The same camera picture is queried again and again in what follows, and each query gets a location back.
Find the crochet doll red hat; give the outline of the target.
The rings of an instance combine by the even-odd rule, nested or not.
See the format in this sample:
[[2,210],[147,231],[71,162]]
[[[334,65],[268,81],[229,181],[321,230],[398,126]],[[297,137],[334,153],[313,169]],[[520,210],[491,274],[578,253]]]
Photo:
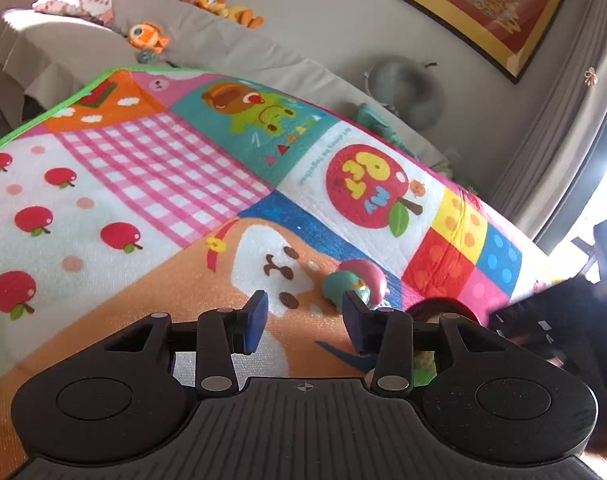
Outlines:
[[433,297],[419,301],[407,312],[413,318],[413,386],[427,386],[437,376],[436,350],[440,347],[437,331],[441,318],[456,314],[480,324],[471,308],[460,300]]

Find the pink pig figurine toy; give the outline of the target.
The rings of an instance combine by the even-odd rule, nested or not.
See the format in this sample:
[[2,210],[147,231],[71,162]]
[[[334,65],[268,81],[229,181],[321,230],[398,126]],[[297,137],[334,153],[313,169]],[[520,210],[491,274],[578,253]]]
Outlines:
[[366,259],[350,259],[323,280],[322,295],[338,311],[343,307],[343,295],[355,292],[366,307],[377,308],[389,294],[386,275],[377,264]]

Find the colourful cartoon play mat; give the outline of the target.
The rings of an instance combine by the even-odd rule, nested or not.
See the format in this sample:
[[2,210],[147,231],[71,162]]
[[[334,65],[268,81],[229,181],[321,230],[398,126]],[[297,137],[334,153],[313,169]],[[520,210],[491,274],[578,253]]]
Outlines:
[[340,262],[480,322],[543,289],[549,260],[478,197],[352,120],[201,70],[115,70],[0,141],[0,479],[24,460],[19,387],[154,312],[268,294],[241,377],[358,377],[322,295]]

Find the teal cloth on sofa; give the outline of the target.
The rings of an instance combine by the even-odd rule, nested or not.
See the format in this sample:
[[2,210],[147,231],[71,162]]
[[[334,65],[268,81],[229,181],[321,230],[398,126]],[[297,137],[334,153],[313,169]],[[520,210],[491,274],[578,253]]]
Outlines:
[[377,138],[386,141],[398,151],[412,158],[415,157],[415,154],[401,140],[399,134],[389,125],[389,122],[386,122],[369,104],[362,103],[354,110],[352,122],[377,136]]

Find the orange fish plush toy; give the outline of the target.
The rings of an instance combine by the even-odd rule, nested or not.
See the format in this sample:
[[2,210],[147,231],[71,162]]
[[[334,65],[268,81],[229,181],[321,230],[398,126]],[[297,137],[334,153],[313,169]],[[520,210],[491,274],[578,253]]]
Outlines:
[[154,24],[140,23],[134,25],[128,32],[128,42],[140,50],[151,50],[160,54],[163,52],[170,39],[162,35],[161,30]]

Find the beige sofa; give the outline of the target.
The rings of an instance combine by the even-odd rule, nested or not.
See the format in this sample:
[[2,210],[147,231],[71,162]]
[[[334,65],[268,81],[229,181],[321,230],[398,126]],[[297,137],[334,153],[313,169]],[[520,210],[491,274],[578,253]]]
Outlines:
[[126,66],[204,68],[266,84],[349,117],[361,105],[443,177],[445,155],[322,64],[183,0],[0,0],[0,111],[18,127]]

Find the orange tiger plush toy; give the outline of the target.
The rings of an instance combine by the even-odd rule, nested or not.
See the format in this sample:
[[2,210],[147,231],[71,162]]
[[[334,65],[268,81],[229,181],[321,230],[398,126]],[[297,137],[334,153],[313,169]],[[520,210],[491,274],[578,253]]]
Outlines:
[[260,28],[265,20],[264,17],[253,12],[247,6],[229,6],[227,0],[178,0],[197,6],[197,8],[211,14],[226,18],[242,27],[248,29]]

